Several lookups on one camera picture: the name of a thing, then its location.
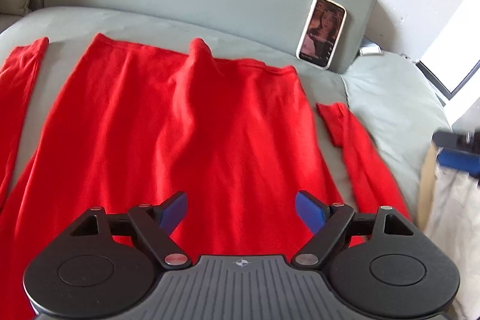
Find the white cloth garment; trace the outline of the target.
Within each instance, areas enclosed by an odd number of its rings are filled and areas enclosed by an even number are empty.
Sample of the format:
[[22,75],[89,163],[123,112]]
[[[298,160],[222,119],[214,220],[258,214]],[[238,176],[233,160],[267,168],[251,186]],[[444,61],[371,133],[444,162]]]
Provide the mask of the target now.
[[453,307],[459,319],[479,318],[479,181],[437,166],[425,235],[456,264],[460,287]]

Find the white charger block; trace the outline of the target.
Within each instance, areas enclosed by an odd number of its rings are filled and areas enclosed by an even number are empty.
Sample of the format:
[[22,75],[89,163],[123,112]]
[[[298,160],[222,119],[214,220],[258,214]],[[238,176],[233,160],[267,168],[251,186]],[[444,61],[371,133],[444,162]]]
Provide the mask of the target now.
[[371,40],[368,40],[367,38],[365,38],[360,44],[360,56],[382,55],[382,53],[382,48],[378,44]]

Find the smartphone in white case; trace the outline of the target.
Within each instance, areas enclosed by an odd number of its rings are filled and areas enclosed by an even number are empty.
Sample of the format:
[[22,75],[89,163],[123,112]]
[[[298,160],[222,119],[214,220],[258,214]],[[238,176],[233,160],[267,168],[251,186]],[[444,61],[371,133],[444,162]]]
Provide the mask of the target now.
[[296,49],[296,58],[328,69],[347,18],[346,9],[332,0],[313,0]]

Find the grey-green round sofa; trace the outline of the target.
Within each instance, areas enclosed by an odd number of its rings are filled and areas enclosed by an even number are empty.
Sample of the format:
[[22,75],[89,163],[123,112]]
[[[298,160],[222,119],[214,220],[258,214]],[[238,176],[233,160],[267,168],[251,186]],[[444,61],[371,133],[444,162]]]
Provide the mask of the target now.
[[296,58],[313,0],[30,0],[25,15],[1,13],[1,53],[48,37],[50,47],[32,96],[15,165],[20,175],[38,144],[61,87],[93,36],[103,33],[178,52],[200,37],[220,58],[256,58],[295,66],[311,103],[346,103],[373,138],[408,204],[424,224],[431,212],[431,137],[448,125],[443,108],[411,61],[384,52],[359,56],[363,37],[385,26],[378,0],[332,0],[346,9],[333,61],[324,70]]

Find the red long-sleeve garment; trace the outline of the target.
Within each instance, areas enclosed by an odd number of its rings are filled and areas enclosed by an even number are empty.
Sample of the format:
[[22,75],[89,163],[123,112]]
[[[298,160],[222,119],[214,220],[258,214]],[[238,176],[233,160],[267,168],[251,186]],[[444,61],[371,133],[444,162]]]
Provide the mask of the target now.
[[346,105],[310,105],[295,68],[187,54],[97,35],[58,93],[23,173],[25,115],[47,38],[1,66],[1,317],[31,319],[28,263],[91,206],[110,214],[187,196],[174,241],[190,257],[282,254],[310,238],[295,213],[305,190],[341,195],[317,143],[315,117],[343,152],[358,210],[408,207]]

